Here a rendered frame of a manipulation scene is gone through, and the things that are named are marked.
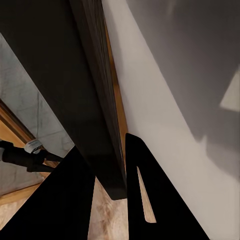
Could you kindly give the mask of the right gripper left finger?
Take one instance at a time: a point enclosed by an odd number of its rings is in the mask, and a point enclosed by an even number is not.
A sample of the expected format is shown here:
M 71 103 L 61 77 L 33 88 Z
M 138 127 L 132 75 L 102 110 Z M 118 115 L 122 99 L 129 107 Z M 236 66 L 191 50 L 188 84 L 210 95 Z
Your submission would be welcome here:
M 95 179 L 75 145 L 0 230 L 0 240 L 87 240 Z

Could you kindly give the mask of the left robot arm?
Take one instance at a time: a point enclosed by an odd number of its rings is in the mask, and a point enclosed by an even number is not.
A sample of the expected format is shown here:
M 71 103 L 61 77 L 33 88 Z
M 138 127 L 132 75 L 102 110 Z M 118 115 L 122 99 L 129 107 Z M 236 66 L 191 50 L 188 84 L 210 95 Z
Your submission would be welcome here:
M 27 142 L 24 148 L 14 146 L 12 142 L 0 139 L 0 161 L 27 167 L 27 172 L 53 172 L 54 167 L 44 165 L 47 161 L 61 162 L 64 158 L 48 153 L 38 139 Z

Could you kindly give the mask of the poster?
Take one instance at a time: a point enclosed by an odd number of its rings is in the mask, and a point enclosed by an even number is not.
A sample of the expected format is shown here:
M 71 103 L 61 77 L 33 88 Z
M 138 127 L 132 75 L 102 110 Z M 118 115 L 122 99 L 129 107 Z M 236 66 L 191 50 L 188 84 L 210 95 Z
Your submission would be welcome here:
M 0 33 L 111 200 L 127 175 L 101 0 L 0 0 Z

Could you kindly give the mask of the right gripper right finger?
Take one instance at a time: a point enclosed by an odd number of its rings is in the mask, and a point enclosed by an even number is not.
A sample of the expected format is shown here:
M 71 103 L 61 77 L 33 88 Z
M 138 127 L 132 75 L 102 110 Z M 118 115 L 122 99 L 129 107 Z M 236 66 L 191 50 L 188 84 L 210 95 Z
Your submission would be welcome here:
M 129 240 L 210 240 L 145 142 L 125 135 Z M 145 220 L 140 173 L 157 223 Z

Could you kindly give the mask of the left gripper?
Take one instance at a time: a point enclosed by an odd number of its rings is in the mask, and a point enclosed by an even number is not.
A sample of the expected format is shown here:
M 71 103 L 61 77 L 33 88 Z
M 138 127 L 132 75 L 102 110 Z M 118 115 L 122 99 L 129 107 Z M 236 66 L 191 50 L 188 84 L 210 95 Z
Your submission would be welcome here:
M 48 153 L 41 148 L 38 154 L 29 153 L 24 148 L 19 148 L 14 154 L 14 164 L 27 167 L 27 172 L 53 172 L 54 167 L 44 165 L 45 158 L 47 161 L 61 162 L 64 158 L 52 153 Z

